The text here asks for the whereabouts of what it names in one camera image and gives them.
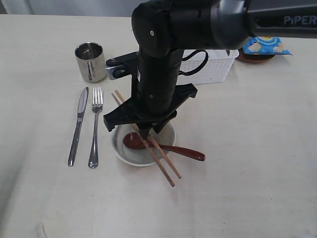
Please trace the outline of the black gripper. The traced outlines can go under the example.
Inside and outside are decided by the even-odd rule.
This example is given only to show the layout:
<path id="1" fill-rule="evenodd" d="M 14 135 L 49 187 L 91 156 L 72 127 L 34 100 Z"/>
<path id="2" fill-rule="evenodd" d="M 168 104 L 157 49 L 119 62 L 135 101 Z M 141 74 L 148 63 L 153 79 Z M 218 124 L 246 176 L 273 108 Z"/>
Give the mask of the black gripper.
<path id="1" fill-rule="evenodd" d="M 117 125 L 138 126 L 142 139 L 150 130 L 159 133 L 177 115 L 177 109 L 188 99 L 195 98 L 197 88 L 189 83 L 177 85 L 183 50 L 174 50 L 163 58 L 153 58 L 138 51 L 137 76 L 131 80 L 131 97 L 112 112 L 104 115 L 108 131 Z"/>

